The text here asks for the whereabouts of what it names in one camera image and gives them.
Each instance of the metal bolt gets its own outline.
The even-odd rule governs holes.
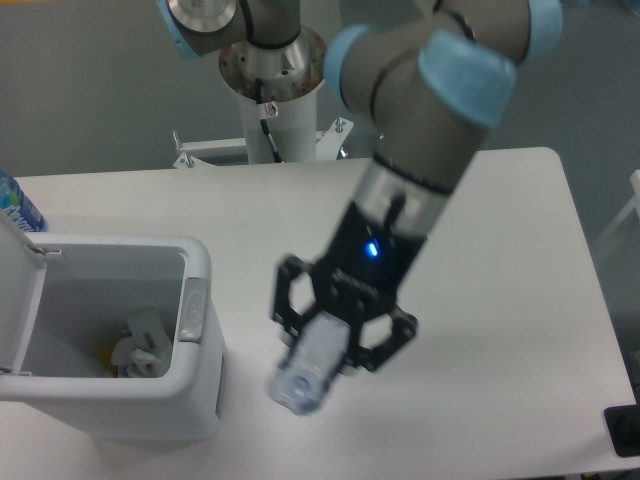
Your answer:
[[[344,118],[338,117],[338,119],[336,120],[336,132],[342,133],[346,124],[347,122],[344,121]]]
[[[176,143],[176,150],[182,150],[182,142],[178,138],[178,131],[173,131],[173,141]]]

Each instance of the plastic bottle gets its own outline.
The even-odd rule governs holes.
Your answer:
[[[305,327],[269,384],[269,396],[296,415],[308,415],[324,400],[349,343],[350,328],[326,312]]]
[[[25,232],[44,230],[44,217],[16,180],[0,170],[0,209]]]

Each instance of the open lid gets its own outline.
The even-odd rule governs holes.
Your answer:
[[[44,285],[44,254],[0,210],[0,369],[19,373]]]

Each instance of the black cable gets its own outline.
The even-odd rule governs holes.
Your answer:
[[[260,105],[262,103],[262,80],[259,78],[256,79],[256,105]],[[262,127],[262,133],[264,133],[265,137],[267,137],[267,142],[269,143],[269,148],[271,149],[271,154],[273,155],[274,163],[284,163],[284,160],[280,156],[280,152],[278,152],[278,147],[276,147],[276,142],[273,140],[273,135],[271,135],[271,129],[269,129],[269,123],[266,118],[260,119],[260,126]]]

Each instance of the white table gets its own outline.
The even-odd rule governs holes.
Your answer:
[[[0,476],[40,479],[503,479],[637,467],[602,411],[633,402],[571,195],[547,149],[477,156],[401,289],[419,337],[340,378],[298,418],[265,383],[276,261],[319,254],[363,161],[25,178],[51,230],[185,234],[213,258],[229,348],[213,442],[91,439],[0,403]]]

